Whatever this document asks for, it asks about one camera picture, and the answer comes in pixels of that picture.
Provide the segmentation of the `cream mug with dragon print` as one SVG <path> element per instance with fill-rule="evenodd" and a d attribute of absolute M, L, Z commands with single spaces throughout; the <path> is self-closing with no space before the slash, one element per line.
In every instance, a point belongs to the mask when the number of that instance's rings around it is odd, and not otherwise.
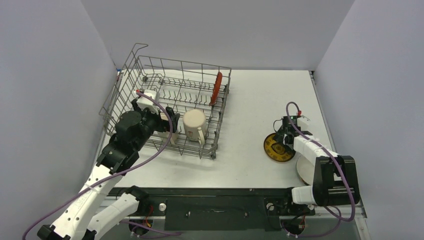
<path fill-rule="evenodd" d="M 160 118 L 162 120 L 163 127 L 161 128 L 160 131 L 157 132 L 157 134 L 160 137 L 161 141 L 165 142 L 168 139 L 169 134 L 170 134 L 170 132 L 169 132 L 170 126 L 169 126 L 168 118 L 166 117 L 166 114 L 164 112 L 160 113 Z M 173 132 L 171 134 L 171 139 L 170 139 L 169 143 L 171 145 L 175 145 L 177 138 L 178 138 L 178 133 Z"/>

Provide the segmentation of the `cream mug with floral print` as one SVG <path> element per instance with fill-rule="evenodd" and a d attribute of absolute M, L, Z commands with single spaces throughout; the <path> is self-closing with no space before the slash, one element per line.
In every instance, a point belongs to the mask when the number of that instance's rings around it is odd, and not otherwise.
<path fill-rule="evenodd" d="M 206 115 L 200 109 L 190 109 L 184 113 L 183 127 L 186 138 L 193 142 L 198 142 L 200 146 L 206 143 Z"/>

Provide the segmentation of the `red plastic plate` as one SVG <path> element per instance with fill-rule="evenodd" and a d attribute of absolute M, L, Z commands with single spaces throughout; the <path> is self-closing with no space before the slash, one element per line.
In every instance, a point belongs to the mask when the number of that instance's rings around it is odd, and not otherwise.
<path fill-rule="evenodd" d="M 219 71 L 216 75 L 216 79 L 213 85 L 212 96 L 210 97 L 209 106 L 214 106 L 217 103 L 218 94 L 222 84 L 223 74 Z"/>

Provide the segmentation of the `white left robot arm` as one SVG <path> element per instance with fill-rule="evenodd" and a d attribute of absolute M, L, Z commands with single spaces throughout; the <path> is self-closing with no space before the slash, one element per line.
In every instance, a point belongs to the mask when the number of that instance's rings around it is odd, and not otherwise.
<path fill-rule="evenodd" d="M 143 215 L 149 209 L 148 196 L 132 186 L 123 197 L 96 213 L 110 190 L 136 169 L 139 151 L 155 133 L 165 133 L 165 145 L 178 129 L 179 113 L 162 107 L 150 97 L 132 101 L 133 109 L 122 113 L 115 132 L 103 148 L 80 192 L 64 205 L 65 211 L 37 232 L 41 240 L 97 240 L 126 216 Z"/>

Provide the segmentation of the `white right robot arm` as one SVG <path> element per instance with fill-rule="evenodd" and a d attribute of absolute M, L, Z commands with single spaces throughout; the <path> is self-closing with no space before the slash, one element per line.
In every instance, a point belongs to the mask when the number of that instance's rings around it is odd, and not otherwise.
<path fill-rule="evenodd" d="M 356 163 L 349 155 L 328 150 L 309 131 L 298 126 L 297 116 L 284 116 L 276 131 L 272 148 L 284 162 L 295 154 L 301 155 L 313 166 L 312 182 L 294 187 L 291 194 L 282 199 L 283 209 L 296 213 L 302 205 L 341 206 L 359 203 L 360 192 Z"/>

